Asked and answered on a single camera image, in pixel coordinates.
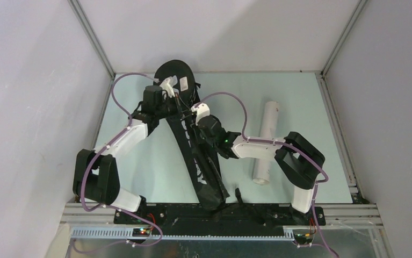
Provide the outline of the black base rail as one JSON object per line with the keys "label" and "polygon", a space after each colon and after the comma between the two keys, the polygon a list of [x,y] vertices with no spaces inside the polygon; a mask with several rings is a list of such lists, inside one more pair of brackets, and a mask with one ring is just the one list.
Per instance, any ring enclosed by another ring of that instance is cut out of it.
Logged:
{"label": "black base rail", "polygon": [[208,211],[200,204],[190,203],[143,203],[136,212],[137,218],[123,212],[115,212],[114,224],[140,225],[142,218],[156,224],[152,234],[160,233],[168,238],[227,238],[258,239],[288,238],[293,233],[289,227],[324,226],[323,208],[306,214],[283,204],[250,204],[239,201],[224,204],[217,211]]}

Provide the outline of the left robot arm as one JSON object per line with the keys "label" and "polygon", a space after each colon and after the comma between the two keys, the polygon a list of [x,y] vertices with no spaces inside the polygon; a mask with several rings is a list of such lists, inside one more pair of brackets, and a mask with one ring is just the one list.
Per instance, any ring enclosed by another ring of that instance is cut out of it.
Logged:
{"label": "left robot arm", "polygon": [[127,211],[127,217],[141,224],[148,210],[141,205],[142,196],[130,192],[120,184],[118,161],[137,144],[146,139],[161,119],[182,114],[187,106],[180,91],[171,86],[149,85],[143,91],[143,100],[128,116],[127,125],[109,142],[76,156],[73,192],[81,201],[93,200],[99,204]]}

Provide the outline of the white shuttlecock tube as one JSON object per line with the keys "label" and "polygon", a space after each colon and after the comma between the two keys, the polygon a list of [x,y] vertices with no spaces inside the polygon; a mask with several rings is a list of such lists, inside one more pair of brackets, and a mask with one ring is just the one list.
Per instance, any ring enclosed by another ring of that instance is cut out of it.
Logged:
{"label": "white shuttlecock tube", "polygon": [[[278,124],[279,103],[269,101],[265,104],[260,137],[274,138]],[[270,183],[271,161],[265,159],[256,159],[252,180],[258,185],[267,185]]]}

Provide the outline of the black racket bag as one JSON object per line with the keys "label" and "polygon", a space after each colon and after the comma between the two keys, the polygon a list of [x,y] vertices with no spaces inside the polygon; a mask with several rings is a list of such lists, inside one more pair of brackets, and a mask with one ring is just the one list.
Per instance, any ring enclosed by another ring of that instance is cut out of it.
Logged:
{"label": "black racket bag", "polygon": [[181,60],[170,60],[155,72],[155,77],[161,81],[170,76],[178,78],[174,89],[179,90],[179,111],[168,116],[167,122],[180,148],[201,207],[210,212],[215,220],[219,220],[225,212],[240,209],[252,221],[266,224],[265,218],[253,206],[243,202],[239,189],[235,190],[237,204],[225,205],[229,193],[222,181],[218,159],[223,152],[201,138],[192,117],[191,108],[201,101],[197,93],[200,84],[195,81],[192,69]]}

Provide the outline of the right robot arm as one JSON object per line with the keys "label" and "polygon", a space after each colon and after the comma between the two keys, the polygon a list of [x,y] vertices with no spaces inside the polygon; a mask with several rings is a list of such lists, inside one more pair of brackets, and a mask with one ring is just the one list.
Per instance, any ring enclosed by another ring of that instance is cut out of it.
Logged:
{"label": "right robot arm", "polygon": [[246,138],[242,133],[226,131],[219,119],[207,115],[196,121],[200,137],[225,159],[261,159],[274,161],[294,185],[290,216],[294,223],[303,225],[312,217],[312,203],[317,192],[319,174],[325,156],[298,132],[290,132],[282,141],[261,137]]}

